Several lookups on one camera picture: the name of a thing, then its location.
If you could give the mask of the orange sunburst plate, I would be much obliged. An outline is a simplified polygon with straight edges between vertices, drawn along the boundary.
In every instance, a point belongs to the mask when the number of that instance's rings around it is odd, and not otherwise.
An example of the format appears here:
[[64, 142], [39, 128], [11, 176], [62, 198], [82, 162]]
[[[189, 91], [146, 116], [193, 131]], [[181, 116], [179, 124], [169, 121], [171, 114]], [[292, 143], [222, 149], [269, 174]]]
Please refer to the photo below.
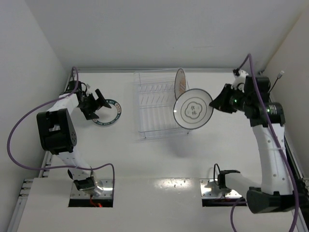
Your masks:
[[175, 98], [178, 99], [183, 93], [186, 92], [186, 76], [182, 68], [179, 68], [176, 72], [174, 83]]

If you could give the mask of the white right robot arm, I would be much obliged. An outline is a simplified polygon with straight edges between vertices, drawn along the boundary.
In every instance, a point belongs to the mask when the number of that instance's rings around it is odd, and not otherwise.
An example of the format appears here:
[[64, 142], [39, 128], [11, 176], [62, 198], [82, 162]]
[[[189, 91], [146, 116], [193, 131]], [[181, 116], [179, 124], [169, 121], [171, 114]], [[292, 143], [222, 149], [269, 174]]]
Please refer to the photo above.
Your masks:
[[225, 113], [242, 111], [255, 135], [262, 170], [259, 185], [237, 170], [220, 170], [217, 185], [233, 189], [246, 199], [254, 214], [287, 212], [295, 208], [295, 188], [284, 160], [285, 117], [278, 102], [269, 101], [270, 81], [253, 79], [239, 68], [233, 70], [235, 81], [225, 84], [210, 106]]

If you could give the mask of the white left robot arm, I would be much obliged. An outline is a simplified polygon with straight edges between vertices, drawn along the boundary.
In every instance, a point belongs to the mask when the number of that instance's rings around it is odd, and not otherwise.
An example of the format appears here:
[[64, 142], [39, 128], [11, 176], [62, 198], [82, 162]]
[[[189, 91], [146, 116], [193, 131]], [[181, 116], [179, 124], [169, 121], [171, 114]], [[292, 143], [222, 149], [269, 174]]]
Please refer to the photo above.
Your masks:
[[77, 190], [98, 197], [103, 193], [103, 183], [76, 148], [77, 134], [70, 115], [75, 108], [80, 108], [87, 120], [98, 119], [96, 111], [111, 106], [99, 89], [92, 94], [82, 86], [80, 81], [70, 81], [59, 100], [46, 112], [38, 113], [36, 119], [43, 149], [59, 157], [68, 167], [68, 175]]

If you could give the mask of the green rimmed white plate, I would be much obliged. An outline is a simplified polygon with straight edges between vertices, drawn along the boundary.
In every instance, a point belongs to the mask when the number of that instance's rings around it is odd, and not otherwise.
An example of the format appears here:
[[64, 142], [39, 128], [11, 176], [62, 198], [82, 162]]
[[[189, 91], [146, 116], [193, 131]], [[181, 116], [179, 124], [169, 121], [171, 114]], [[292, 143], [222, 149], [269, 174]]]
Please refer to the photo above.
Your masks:
[[109, 104], [110, 108], [102, 107], [96, 112], [99, 118], [92, 120], [97, 126], [112, 126], [119, 120], [122, 114], [122, 108], [119, 102], [112, 99], [107, 99], [106, 102]]

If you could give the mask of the black rimmed white plate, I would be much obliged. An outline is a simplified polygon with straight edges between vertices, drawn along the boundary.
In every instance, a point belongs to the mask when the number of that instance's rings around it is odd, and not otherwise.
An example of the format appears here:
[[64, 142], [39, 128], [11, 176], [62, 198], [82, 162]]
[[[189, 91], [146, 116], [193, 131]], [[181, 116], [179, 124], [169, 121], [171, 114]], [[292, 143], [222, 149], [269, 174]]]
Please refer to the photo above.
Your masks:
[[176, 123], [187, 130], [203, 127], [213, 114], [211, 102], [211, 95], [203, 89], [193, 88], [186, 91], [173, 106], [173, 116]]

